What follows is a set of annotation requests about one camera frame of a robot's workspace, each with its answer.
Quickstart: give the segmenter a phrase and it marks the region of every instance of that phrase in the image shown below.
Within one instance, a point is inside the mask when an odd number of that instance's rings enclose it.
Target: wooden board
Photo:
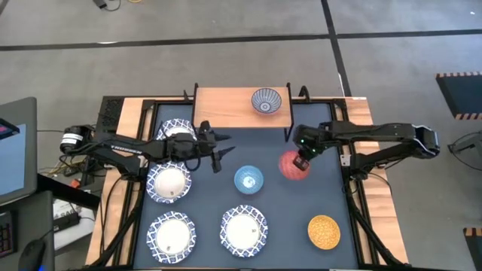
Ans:
[[[368,101],[366,98],[340,98],[340,97],[315,97],[313,99],[346,99],[347,111],[349,115],[349,120],[358,125],[371,125],[373,124],[370,109],[368,107]],[[136,137],[137,129],[139,126],[139,119],[142,110],[142,101],[144,99],[155,99],[155,100],[183,100],[182,97],[162,97],[162,98],[125,98],[124,105],[122,108],[122,114],[120,115],[119,125],[117,128],[117,133]],[[145,129],[143,138],[146,139],[147,130]],[[363,154],[370,154],[380,149],[378,143],[376,142],[357,142],[355,144],[356,151]],[[384,170],[374,169],[373,173],[381,175],[386,178],[386,173]],[[107,200],[108,192],[110,191],[112,185],[115,183],[119,173],[117,171],[108,172],[105,183],[104,190],[102,192],[102,204],[104,205]],[[377,177],[372,175],[369,176],[364,182],[365,195],[368,202],[368,210],[371,216],[372,226],[381,238],[386,247],[395,255],[396,258],[402,262],[407,262],[407,254],[405,251],[403,239],[401,237],[400,227],[398,225],[398,219],[395,212],[395,206],[393,204],[392,195],[390,194],[389,187]],[[120,181],[115,187],[113,194],[111,196],[111,202],[108,207],[108,217],[107,226],[105,228],[105,247],[110,243],[114,235],[118,231],[119,222],[121,220],[121,211],[124,204],[124,198],[126,196],[127,183]],[[128,258],[128,247],[130,245],[130,239],[132,236],[132,230],[128,232],[124,238],[124,246],[121,251],[120,264],[127,263]],[[365,258],[365,263],[370,263],[370,252],[368,250],[368,241],[366,239],[363,230],[359,227],[359,232],[361,235],[361,245],[363,248],[363,255]],[[96,224],[94,226],[94,231],[92,234],[92,239],[90,242],[89,251],[87,253],[86,264],[94,262],[99,257],[99,244],[101,236],[101,226],[100,226],[100,212],[97,212]]]
[[[291,111],[288,88],[270,87],[281,96],[281,107],[272,114],[257,112],[251,97],[259,87],[200,87],[196,93],[194,125],[209,120],[211,127],[218,128],[274,128],[290,127]]]

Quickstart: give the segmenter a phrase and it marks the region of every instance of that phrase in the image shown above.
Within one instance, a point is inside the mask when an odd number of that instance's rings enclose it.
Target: blue patterned bowl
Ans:
[[[191,174],[184,163],[168,162],[152,166],[146,191],[156,202],[173,203],[191,188]]]
[[[163,125],[157,132],[157,140],[165,139],[168,136],[172,136],[178,132],[190,133],[193,139],[196,140],[196,133],[194,132],[191,122],[183,119],[171,119],[163,122]]]
[[[160,263],[184,260],[196,245],[196,228],[184,213],[167,212],[156,218],[148,229],[147,245]]]
[[[245,194],[254,194],[258,192],[264,183],[263,173],[254,166],[242,166],[234,175],[234,185]]]
[[[219,237],[232,255],[253,257],[266,245],[268,224],[255,207],[237,206],[224,213]]]
[[[270,88],[262,88],[256,90],[251,98],[253,107],[264,114],[276,112],[281,107],[281,96],[276,90]]]

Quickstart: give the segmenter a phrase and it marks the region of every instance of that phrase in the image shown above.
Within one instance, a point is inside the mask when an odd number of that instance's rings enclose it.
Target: light blue bowl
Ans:
[[[258,192],[264,183],[263,173],[255,166],[242,166],[234,175],[234,185],[244,194]]]
[[[257,111],[271,114],[281,107],[281,96],[274,89],[262,88],[253,94],[251,103]]]

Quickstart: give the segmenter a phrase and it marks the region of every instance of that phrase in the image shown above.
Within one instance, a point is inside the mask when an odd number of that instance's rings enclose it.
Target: computer mouse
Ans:
[[[42,239],[36,239],[28,243],[20,255],[18,260],[19,271],[38,271],[44,257],[45,242]]]

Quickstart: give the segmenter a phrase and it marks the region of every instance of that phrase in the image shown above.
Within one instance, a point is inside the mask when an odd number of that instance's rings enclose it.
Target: wooden table frame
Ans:
[[[123,99],[120,117],[118,118],[117,134],[143,140],[148,140],[149,136],[153,134],[154,123],[151,120],[153,119],[153,116],[157,115],[157,106],[153,105],[156,103],[193,105],[194,103],[194,96],[188,96],[185,92],[183,96],[104,97],[102,103],[103,108],[105,101],[109,99]],[[292,97],[291,100],[293,103],[329,103],[333,119],[348,120],[358,125],[373,124],[366,98],[310,98],[306,87],[304,87],[300,91],[299,96]],[[102,122],[101,118],[102,115],[99,117],[98,123]],[[378,151],[380,147],[377,142],[356,142],[351,149],[355,150],[356,153],[370,154]],[[347,146],[340,151],[347,154],[349,153],[350,148]],[[374,169],[372,172],[386,178],[386,173],[383,169]],[[106,210],[105,203],[107,201],[107,196],[119,177],[120,173],[116,169],[108,171],[105,177],[101,202],[103,210]],[[368,220],[371,222],[374,231],[394,256],[400,261],[406,263],[407,255],[388,185],[373,175],[369,175],[368,179],[363,181],[363,183],[356,184],[351,182],[351,185],[358,186],[358,191],[354,194],[355,201],[364,216],[369,218]],[[111,201],[109,206],[107,206],[108,216],[107,218],[104,218],[106,225],[104,232],[105,247],[112,241],[115,234],[118,232],[121,221],[125,220],[127,215],[132,211],[137,198],[144,195],[144,193],[139,192],[139,183],[133,184],[126,181],[119,181],[111,194]],[[87,253],[86,264],[90,264],[99,258],[100,240],[102,235],[100,215],[100,212],[97,212],[96,223],[89,251]],[[377,263],[377,254],[374,253],[373,247],[367,240],[365,232],[359,225],[354,227],[356,222],[353,218],[351,218],[351,220],[358,263]],[[132,265],[133,252],[135,251],[133,245],[136,245],[137,227],[138,221],[130,227],[124,237],[121,248],[118,248],[114,256],[108,262],[108,265]]]

